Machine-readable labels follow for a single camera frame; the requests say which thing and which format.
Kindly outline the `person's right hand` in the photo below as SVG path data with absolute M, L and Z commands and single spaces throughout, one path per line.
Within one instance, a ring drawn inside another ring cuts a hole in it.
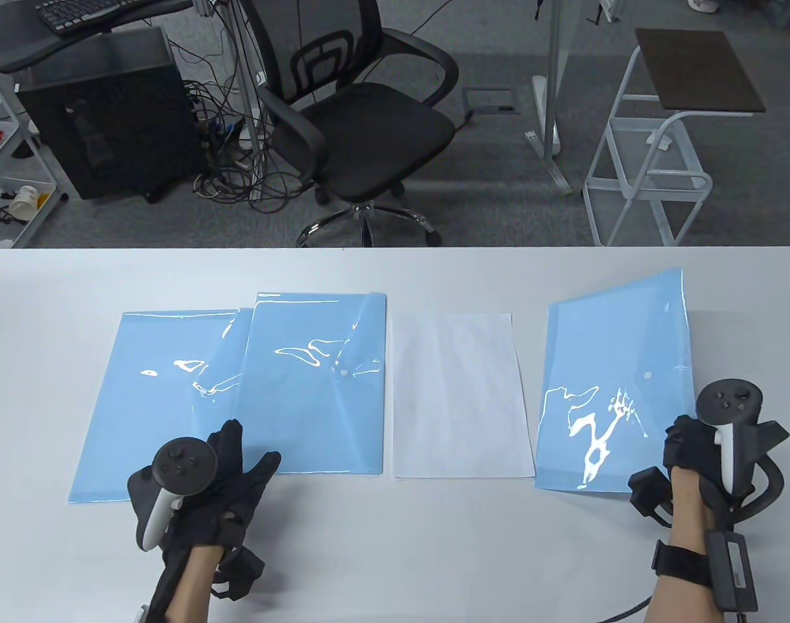
M 724 492 L 721 472 L 721 449 L 716 443 L 717 430 L 689 415 L 677 417 L 667 428 L 663 450 L 663 466 L 689 470 Z

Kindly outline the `person's left hand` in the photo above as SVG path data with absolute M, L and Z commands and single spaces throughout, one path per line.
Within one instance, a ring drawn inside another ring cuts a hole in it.
M 242 434 L 241 423 L 229 419 L 206 440 L 170 440 L 129 477 L 138 548 L 158 548 L 170 559 L 197 546 L 219 546 L 232 557 L 243 546 L 281 454 L 268 452 L 246 470 Z

